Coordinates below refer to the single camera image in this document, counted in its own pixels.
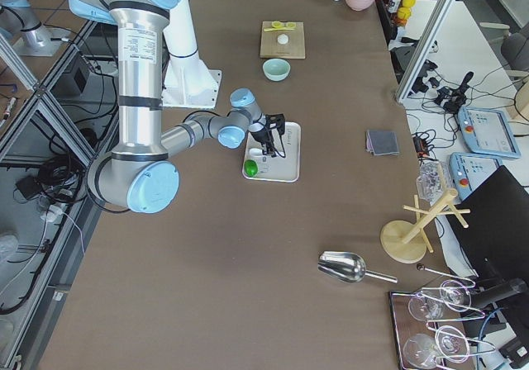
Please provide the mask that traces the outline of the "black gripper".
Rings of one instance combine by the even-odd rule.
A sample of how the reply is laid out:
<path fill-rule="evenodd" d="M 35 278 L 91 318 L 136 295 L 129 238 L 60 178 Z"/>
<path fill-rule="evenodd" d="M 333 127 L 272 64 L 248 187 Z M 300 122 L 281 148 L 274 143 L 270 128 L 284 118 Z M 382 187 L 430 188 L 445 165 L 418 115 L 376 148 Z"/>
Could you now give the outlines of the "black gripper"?
<path fill-rule="evenodd" d="M 264 122 L 257 121 L 255 125 L 257 131 L 252 131 L 251 135 L 254 140 L 262 143 L 262 155 L 275 157 L 273 130 L 278 132 L 279 137 L 285 133 L 284 114 L 264 115 Z"/>

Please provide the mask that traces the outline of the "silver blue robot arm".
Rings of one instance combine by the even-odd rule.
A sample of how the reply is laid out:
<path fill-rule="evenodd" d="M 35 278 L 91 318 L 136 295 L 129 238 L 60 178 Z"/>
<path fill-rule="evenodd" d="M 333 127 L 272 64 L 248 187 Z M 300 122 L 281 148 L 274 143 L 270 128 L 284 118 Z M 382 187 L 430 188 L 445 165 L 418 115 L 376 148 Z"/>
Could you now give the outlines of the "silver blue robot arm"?
<path fill-rule="evenodd" d="M 194 106 L 218 87 L 199 57 L 188 0 L 69 0 L 69 7 L 117 27 L 119 141 L 88 169 L 95 197 L 134 212 L 165 209 L 179 189 L 170 158 L 205 139 L 234 149 L 251 135 L 266 154 L 276 154 L 284 116 L 263 113 L 247 88 L 231 94 L 226 116 L 195 106 L 182 123 L 162 129 L 164 107 Z"/>

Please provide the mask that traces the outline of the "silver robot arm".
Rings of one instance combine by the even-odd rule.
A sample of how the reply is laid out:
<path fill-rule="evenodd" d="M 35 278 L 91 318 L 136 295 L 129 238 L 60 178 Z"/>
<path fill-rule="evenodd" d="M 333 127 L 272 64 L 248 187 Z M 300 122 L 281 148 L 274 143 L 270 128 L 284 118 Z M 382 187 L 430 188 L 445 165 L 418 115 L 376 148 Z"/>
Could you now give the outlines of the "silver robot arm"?
<path fill-rule="evenodd" d="M 27 0 L 1 0 L 1 36 L 11 40 L 21 37 L 13 49 L 22 56 L 53 56 L 60 43 L 52 41 L 54 31 L 44 26 Z"/>

